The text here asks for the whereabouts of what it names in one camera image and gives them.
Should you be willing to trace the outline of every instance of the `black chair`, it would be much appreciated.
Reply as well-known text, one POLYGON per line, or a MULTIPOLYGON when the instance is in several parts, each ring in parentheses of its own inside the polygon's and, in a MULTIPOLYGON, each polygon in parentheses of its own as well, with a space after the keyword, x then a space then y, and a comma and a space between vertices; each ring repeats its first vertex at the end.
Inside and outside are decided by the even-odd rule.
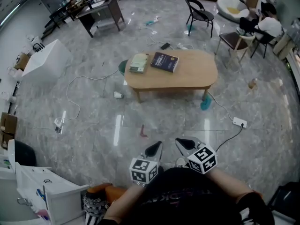
POLYGON ((255 29, 255 31, 257 31, 257 32, 259 32, 259 33, 261 33, 261 34, 263 34, 263 37, 262 37, 261 40, 258 40, 257 38, 255 38, 255 40, 257 41, 257 46, 256 46, 254 52, 252 53, 251 58, 253 57, 254 53, 256 52, 256 50, 257 50, 259 44, 262 44, 262 45, 265 46, 265 49, 264 49, 264 55, 263 55, 263 58, 265 58, 265 56, 266 56, 266 51, 267 51, 267 46, 268 46, 269 42, 272 41, 275 37, 271 36, 269 33, 263 32, 263 31, 261 31, 261 30, 255 29))
POLYGON ((186 3, 188 5, 189 11, 190 11, 190 15, 188 17, 187 23, 188 23, 189 19, 192 17, 192 22, 191 22, 191 26, 189 27, 188 35, 191 32, 193 21, 198 20, 198 21, 207 22, 207 27, 209 26, 209 24, 211 24, 210 37, 212 37, 212 30, 214 28, 214 23, 212 22, 212 20, 214 20, 214 18, 215 18, 214 15, 208 11, 205 11, 203 5, 198 0, 186 0, 186 3), (194 8, 190 3, 196 4, 200 10, 197 10, 196 8, 194 8))

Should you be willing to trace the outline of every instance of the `plastic bottle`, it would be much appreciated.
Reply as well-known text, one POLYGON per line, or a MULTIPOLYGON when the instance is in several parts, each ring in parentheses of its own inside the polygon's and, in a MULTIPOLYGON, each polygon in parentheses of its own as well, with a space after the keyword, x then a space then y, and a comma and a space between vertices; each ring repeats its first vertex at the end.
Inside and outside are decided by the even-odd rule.
POLYGON ((254 78, 254 79, 252 79, 251 82, 249 82, 248 87, 250 89, 253 89, 256 86, 256 84, 257 84, 257 78, 254 78))

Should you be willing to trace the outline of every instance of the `cardboard box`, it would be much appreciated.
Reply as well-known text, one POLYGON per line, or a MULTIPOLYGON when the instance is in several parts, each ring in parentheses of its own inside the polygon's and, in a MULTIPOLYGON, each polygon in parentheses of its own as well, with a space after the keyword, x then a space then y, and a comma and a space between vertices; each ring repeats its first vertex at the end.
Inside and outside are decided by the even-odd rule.
POLYGON ((15 69, 20 69, 22 71, 24 71, 24 69, 26 68, 26 65, 29 61, 30 57, 24 53, 22 53, 20 55, 20 59, 19 61, 16 63, 16 65, 14 66, 15 69))
POLYGON ((0 143, 3 149, 8 149, 8 141, 14 139, 14 135, 0 132, 0 143))
POLYGON ((3 112, 0 121, 1 131, 8 134, 15 134, 15 130, 17 127, 17 120, 18 120, 17 117, 3 112))

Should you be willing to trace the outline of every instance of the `white cabinet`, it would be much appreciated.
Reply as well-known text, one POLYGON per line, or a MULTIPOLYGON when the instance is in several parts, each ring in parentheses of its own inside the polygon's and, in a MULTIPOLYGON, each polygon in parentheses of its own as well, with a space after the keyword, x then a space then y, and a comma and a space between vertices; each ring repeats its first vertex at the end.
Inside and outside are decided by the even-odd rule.
POLYGON ((45 224, 60 225, 83 214, 81 192, 90 186, 78 186, 51 172, 51 168, 29 167, 15 163, 17 191, 32 203, 32 210, 45 209, 50 221, 45 224), (46 202, 38 193, 46 197, 46 202))

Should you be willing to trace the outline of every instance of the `green book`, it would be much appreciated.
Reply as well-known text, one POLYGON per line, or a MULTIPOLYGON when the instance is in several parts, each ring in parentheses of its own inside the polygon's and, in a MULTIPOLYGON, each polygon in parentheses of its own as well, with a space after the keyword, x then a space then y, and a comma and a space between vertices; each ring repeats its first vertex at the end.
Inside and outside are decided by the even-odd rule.
POLYGON ((130 64, 129 71, 132 73, 143 73, 147 64, 148 54, 136 54, 130 64))

